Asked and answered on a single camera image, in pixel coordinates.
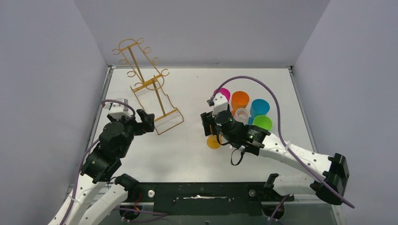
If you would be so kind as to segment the yellow-orange plastic wine glass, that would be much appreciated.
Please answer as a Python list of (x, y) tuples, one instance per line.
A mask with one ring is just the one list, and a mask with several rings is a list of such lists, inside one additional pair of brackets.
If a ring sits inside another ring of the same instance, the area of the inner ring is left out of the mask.
[(210, 135), (207, 138), (207, 146), (211, 149), (218, 149), (220, 148), (222, 145), (220, 144), (220, 141), (222, 140), (222, 136), (221, 135)]

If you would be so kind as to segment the magenta plastic wine glass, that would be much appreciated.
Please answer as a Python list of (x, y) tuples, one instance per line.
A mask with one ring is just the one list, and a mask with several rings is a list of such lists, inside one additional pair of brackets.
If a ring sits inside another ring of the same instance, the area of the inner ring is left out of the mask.
[(221, 93), (222, 95), (224, 95), (226, 97), (228, 102), (230, 101), (231, 93), (228, 89), (226, 89), (226, 88), (220, 88), (219, 90), (216, 89), (214, 91), (214, 95), (216, 95), (217, 93)]

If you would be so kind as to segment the clear wine glass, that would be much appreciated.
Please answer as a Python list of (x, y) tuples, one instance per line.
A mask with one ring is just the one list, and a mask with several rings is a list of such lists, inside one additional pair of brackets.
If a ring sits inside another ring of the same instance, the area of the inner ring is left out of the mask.
[(245, 108), (238, 108), (233, 112), (233, 118), (237, 122), (242, 122), (243, 124), (248, 124), (250, 113)]

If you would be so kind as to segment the orange plastic wine glass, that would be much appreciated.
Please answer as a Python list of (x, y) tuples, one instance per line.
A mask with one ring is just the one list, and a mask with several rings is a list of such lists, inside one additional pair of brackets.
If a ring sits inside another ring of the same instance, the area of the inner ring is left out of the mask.
[(249, 95), (244, 91), (236, 91), (232, 94), (230, 103), (232, 107), (232, 115), (235, 114), (239, 108), (246, 108), (250, 101)]

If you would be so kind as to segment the blue plastic wine glass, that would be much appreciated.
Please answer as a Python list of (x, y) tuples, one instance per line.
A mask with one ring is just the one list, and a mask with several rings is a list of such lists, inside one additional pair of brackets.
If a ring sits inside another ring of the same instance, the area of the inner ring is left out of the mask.
[(268, 101), (260, 98), (253, 100), (249, 110), (250, 117), (248, 120), (248, 124), (251, 125), (255, 117), (259, 115), (266, 115), (269, 110), (270, 105)]

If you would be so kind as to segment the green plastic wine glass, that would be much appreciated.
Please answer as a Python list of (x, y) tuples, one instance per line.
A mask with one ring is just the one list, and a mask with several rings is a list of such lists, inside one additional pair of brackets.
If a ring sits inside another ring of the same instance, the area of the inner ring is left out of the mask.
[(258, 115), (253, 119), (253, 125), (270, 131), (273, 127), (272, 120), (266, 115)]

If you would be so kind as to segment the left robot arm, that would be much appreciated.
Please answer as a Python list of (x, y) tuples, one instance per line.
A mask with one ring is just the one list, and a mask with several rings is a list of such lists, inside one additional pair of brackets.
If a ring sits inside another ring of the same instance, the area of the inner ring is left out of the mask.
[(138, 109), (133, 114), (111, 109), (107, 123), (80, 163), (75, 184), (51, 225), (97, 225), (118, 204), (126, 200), (138, 181), (122, 174), (99, 200), (94, 198), (122, 165), (135, 136), (154, 131), (154, 114)]

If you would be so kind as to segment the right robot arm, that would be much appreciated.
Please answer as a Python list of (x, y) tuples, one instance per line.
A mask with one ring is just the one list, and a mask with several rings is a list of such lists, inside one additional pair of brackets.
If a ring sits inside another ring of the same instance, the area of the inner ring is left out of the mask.
[(200, 117), (205, 136), (215, 135), (218, 142), (225, 138), (224, 145), (230, 145), (241, 156), (250, 153), (270, 158), (302, 172), (293, 178), (269, 175), (265, 187), (278, 195), (315, 195), (329, 204), (353, 206), (344, 197), (350, 174), (342, 154), (330, 156), (306, 150), (259, 126), (236, 121), (229, 111), (204, 112)]

